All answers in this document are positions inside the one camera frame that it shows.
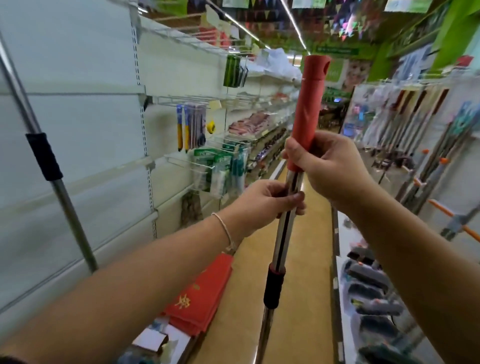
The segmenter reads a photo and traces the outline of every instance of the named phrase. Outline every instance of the fluorescent light strip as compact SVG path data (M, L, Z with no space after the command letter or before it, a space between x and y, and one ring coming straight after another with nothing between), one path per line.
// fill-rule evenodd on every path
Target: fluorescent light strip
M213 6L214 8L216 8L217 10L219 10L220 12L222 12L222 14L230 21L232 21L236 26L238 26L240 29L242 29L245 33L247 33L249 36L251 36L253 39L255 39L256 41L258 42L261 42L261 40L255 35L253 34L250 30L248 30L247 28L245 28L242 24L240 24L239 22L237 22L235 19L233 19L229 14L227 14L223 9L219 8L217 5L215 5L214 3L212 3L210 0L206 0L206 2ZM268 48L268 49L271 49L268 45L265 44L265 48Z
M288 4L285 2L285 0L280 0L280 1L282 3L283 7L285 8L285 11L287 12L288 17L290 18L290 21L292 22L293 27L295 28L295 30L297 31L297 34L299 35L300 43L303 45L305 50L308 52L308 55L310 56L310 52L307 49L307 46L305 45L305 42L303 41L303 38L301 37L300 29L299 29L297 23L295 22L295 19L293 19L293 15L292 15L290 9L288 8Z

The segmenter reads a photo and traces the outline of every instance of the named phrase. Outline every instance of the yellow floor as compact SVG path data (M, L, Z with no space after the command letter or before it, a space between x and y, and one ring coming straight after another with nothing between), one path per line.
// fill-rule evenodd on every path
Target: yellow floor
M286 169L280 180L285 180ZM330 204L305 177L307 215L295 220L280 306L264 364L333 363L330 309ZM264 309L263 294L278 221L245 239L200 350L191 364L252 364Z

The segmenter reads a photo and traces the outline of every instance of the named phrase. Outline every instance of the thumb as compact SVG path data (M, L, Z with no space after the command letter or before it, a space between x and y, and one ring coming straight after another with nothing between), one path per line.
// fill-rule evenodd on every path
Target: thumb
M276 205L280 212L291 211L298 207L300 203L305 199L305 193L298 192L286 197L275 198Z
M285 141L285 150L288 154L288 159L302 168L305 172L309 172L314 168L317 157L307 152L295 139L292 137Z

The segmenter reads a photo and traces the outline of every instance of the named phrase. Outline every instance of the person's right hand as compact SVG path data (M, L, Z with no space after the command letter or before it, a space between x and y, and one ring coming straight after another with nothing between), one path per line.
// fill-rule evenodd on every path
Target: person's right hand
M288 138L282 157L302 168L314 190L344 212L378 188L353 141L339 134L317 131L310 152Z

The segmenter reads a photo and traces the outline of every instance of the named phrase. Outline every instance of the white string bracelet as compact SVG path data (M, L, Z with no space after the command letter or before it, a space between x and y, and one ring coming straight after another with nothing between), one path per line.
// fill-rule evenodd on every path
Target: white string bracelet
M227 250L231 251L231 250L237 249L237 246L236 246L235 242L233 241L232 236L230 235L230 232L228 231L227 226L223 222L222 218L219 215L217 215L215 212L212 212L212 215L215 216L220 221L220 223L223 226L223 230L225 230L225 233L228 236L228 240L230 241L230 246L227 248Z

